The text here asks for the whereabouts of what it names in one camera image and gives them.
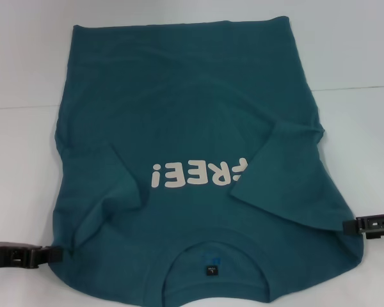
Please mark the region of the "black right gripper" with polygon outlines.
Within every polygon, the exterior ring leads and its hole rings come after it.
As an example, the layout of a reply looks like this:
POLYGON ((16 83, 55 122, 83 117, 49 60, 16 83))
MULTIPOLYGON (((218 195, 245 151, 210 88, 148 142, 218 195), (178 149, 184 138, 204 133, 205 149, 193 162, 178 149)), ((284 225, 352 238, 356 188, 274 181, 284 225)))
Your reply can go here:
POLYGON ((363 216, 343 222, 344 235, 364 234, 366 239, 384 238, 384 214, 363 216))

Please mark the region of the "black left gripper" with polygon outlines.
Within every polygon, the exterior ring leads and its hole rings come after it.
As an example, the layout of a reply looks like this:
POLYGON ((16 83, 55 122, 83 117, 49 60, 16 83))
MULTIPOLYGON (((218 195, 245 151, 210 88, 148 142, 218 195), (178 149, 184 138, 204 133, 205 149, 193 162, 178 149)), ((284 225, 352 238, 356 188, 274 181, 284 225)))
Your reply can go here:
MULTIPOLYGON (((0 242, 0 268, 16 267, 30 269, 31 253, 35 246, 0 242)), ((35 267, 63 260, 63 249, 58 246, 45 246, 35 250, 35 267)))

